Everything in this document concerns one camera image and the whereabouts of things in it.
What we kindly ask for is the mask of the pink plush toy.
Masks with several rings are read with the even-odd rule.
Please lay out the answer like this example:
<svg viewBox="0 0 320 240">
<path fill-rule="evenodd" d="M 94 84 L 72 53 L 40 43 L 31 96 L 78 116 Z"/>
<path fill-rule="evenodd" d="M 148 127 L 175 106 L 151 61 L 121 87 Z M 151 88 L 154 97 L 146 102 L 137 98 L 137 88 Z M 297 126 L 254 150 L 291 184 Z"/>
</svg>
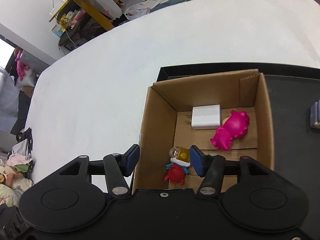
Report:
<svg viewBox="0 0 320 240">
<path fill-rule="evenodd" d="M 18 50 L 15 58 L 15 62 L 17 63 L 16 70 L 20 81 L 22 81 L 23 78 L 26 76 L 26 72 L 31 69 L 29 66 L 26 66 L 20 61 L 21 55 L 22 51 Z"/>
</svg>

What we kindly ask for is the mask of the white plastic bag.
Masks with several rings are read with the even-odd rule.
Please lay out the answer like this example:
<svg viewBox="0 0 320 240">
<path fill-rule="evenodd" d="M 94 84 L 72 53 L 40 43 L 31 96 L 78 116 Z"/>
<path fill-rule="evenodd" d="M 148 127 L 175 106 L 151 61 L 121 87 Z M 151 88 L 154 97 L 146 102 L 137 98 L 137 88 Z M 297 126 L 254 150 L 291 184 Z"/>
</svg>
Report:
<svg viewBox="0 0 320 240">
<path fill-rule="evenodd" d="M 149 12 L 150 8 L 142 2 L 128 7 L 125 10 L 124 15 L 129 21 L 132 21 L 144 15 L 147 15 Z"/>
</svg>

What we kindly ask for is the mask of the red crab keychain toy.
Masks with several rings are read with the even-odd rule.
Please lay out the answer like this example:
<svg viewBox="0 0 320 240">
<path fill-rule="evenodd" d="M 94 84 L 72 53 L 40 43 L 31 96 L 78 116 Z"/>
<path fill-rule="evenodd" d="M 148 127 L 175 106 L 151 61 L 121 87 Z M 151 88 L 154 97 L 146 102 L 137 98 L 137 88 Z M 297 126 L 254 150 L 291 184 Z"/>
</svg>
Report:
<svg viewBox="0 0 320 240">
<path fill-rule="evenodd" d="M 189 174 L 188 168 L 191 167 L 189 149 L 176 146 L 169 151 L 170 163 L 166 165 L 166 175 L 164 181 L 172 184 L 185 184 L 185 177 Z"/>
</svg>

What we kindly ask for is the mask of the black flat tray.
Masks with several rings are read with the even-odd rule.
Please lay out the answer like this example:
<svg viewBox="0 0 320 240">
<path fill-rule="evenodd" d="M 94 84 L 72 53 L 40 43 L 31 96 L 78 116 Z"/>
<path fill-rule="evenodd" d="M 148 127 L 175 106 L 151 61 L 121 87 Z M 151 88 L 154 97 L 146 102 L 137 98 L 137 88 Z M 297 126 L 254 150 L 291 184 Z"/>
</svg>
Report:
<svg viewBox="0 0 320 240">
<path fill-rule="evenodd" d="M 319 130 L 310 127 L 310 107 L 319 100 L 319 69 L 276 63 L 198 63 L 162 67 L 157 81 L 258 69 L 270 96 L 275 171 L 300 187 L 310 210 L 303 231 L 319 239 Z"/>
</svg>

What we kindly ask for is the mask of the pink monster figurine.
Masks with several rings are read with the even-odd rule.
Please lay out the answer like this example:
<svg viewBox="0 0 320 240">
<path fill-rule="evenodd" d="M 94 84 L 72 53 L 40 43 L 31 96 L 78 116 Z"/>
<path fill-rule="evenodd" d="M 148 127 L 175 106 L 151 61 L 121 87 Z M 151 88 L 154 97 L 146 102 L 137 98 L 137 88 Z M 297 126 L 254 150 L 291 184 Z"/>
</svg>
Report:
<svg viewBox="0 0 320 240">
<path fill-rule="evenodd" d="M 221 151 L 228 151 L 234 139 L 244 137 L 248 131 L 250 118 L 246 111 L 232 110 L 229 118 L 216 129 L 210 139 L 212 145 Z"/>
</svg>

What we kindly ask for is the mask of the yellow side table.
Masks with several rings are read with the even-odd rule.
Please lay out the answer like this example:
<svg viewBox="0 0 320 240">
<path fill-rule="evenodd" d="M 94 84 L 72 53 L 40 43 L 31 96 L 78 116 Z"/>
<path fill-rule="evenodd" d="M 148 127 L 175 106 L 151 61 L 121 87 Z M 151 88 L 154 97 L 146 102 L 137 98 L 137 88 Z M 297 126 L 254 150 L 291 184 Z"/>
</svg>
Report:
<svg viewBox="0 0 320 240">
<path fill-rule="evenodd" d="M 65 0 L 63 4 L 55 11 L 50 17 L 49 22 L 52 22 L 54 18 L 59 14 L 59 12 L 70 2 L 75 2 L 78 6 L 84 9 L 96 22 L 98 22 L 106 31 L 114 28 L 113 24 L 109 19 L 103 15 L 94 5 L 92 5 L 89 0 Z"/>
</svg>

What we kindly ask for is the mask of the white pastel toy cube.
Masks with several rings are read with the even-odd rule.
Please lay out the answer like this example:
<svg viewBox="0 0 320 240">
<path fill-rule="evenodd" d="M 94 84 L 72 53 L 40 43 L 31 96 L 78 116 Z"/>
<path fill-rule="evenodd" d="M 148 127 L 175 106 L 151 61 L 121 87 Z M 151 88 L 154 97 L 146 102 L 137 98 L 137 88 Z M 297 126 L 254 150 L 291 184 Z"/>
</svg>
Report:
<svg viewBox="0 0 320 240">
<path fill-rule="evenodd" d="M 316 101 L 310 107 L 310 127 L 320 129 L 320 101 Z"/>
</svg>

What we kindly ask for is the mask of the white charger plug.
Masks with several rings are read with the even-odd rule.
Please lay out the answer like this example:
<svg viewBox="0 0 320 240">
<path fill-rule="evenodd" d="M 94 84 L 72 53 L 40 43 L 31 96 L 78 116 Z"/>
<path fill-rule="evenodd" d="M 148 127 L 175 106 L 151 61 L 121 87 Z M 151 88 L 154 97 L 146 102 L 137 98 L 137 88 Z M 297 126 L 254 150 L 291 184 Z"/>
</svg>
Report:
<svg viewBox="0 0 320 240">
<path fill-rule="evenodd" d="M 220 105 L 196 106 L 193 107 L 189 120 L 185 121 L 195 130 L 217 129 L 222 123 Z"/>
</svg>

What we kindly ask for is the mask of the brown cardboard box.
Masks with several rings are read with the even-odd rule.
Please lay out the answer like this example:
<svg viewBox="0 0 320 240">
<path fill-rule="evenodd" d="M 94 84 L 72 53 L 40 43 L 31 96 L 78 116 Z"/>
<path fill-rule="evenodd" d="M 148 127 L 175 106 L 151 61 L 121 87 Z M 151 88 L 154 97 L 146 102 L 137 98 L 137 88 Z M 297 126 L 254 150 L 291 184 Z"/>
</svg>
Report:
<svg viewBox="0 0 320 240">
<path fill-rule="evenodd" d="M 212 144 L 216 129 L 231 116 L 249 117 L 247 133 L 233 139 L 229 150 Z M 256 69 L 183 77 L 148 88 L 140 130 L 140 160 L 134 189 L 179 189 L 165 180 L 171 149 L 197 146 L 227 160 L 247 155 L 274 168 L 274 135 L 270 98 L 264 75 Z"/>
</svg>

